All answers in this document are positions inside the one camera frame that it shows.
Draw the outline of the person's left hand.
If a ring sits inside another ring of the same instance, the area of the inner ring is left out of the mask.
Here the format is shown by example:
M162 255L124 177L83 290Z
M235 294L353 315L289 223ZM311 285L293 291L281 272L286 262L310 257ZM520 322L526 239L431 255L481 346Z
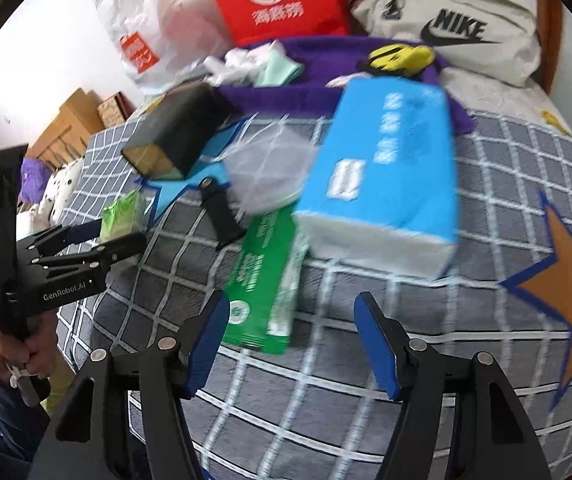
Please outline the person's left hand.
M0 384L9 383L8 363L21 366L39 378L51 376L58 355L57 323L56 312L48 311L40 316L36 329L25 341L0 333Z

